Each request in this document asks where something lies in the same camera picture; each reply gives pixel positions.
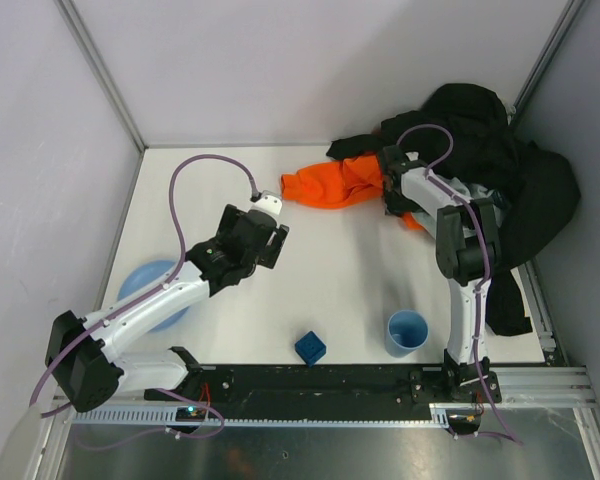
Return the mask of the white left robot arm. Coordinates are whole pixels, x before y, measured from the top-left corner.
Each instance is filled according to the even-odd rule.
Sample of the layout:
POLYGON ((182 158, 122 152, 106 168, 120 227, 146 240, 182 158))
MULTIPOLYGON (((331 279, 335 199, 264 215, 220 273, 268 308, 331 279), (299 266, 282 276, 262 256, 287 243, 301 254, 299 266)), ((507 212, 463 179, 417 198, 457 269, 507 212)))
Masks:
POLYGON ((211 239, 188 250, 171 270, 107 309, 83 318, 72 311, 52 324, 45 364, 78 412, 94 410, 117 393, 175 390, 194 371, 183 347, 156 354, 128 348, 169 317, 275 266, 289 233, 279 223, 281 199, 265 192, 246 212, 226 206, 211 239))

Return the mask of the grey cloth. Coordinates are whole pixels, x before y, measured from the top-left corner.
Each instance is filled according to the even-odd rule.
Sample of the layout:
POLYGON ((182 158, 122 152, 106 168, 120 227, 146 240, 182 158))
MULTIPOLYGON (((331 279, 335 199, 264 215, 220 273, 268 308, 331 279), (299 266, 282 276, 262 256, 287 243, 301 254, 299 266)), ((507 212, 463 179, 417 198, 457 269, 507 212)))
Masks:
MULTIPOLYGON (((506 217, 507 208, 503 203, 501 195, 493 189, 488 189, 480 184, 464 183, 454 177, 451 179, 441 177, 440 180, 446 183, 453 190, 460 194, 471 197, 472 199, 487 198, 493 201, 496 225, 500 227, 506 217)), ((416 211, 411 214, 413 221, 422 227, 431 237, 436 236, 436 220, 433 216, 424 210, 416 211)))

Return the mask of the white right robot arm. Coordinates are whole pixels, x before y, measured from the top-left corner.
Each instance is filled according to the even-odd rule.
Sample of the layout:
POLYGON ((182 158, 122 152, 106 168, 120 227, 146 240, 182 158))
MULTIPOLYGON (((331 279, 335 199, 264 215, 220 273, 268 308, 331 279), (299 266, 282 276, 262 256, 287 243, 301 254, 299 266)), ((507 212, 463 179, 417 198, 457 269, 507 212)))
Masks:
POLYGON ((452 188, 398 146, 384 148, 377 158, 385 204, 404 200, 435 220, 436 263, 449 285, 451 330, 441 371, 414 373, 413 399, 475 401, 483 390, 498 388, 485 342, 487 297, 501 260, 494 205, 452 188))

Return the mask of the black cloth pile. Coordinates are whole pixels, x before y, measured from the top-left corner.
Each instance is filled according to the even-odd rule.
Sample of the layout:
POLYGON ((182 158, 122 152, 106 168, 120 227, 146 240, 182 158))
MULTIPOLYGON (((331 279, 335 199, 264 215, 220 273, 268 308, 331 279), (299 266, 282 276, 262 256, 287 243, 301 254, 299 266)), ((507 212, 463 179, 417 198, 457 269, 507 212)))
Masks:
POLYGON ((531 332, 512 271, 542 251, 573 218, 581 192, 569 161, 517 139, 498 95, 479 85, 447 83, 417 110, 381 121, 370 134, 332 142, 341 161, 398 145, 436 175, 496 190, 507 208, 499 229, 502 259, 492 275, 486 323, 497 336, 531 332))

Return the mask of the orange cloth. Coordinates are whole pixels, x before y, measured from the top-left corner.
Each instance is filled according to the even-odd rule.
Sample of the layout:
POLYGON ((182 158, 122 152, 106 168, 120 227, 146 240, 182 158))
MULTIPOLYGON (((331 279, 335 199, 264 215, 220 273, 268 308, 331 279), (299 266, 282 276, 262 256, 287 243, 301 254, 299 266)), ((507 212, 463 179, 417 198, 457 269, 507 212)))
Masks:
POLYGON ((310 165, 280 178, 282 198, 323 210, 352 207, 383 196, 375 154, 310 165))

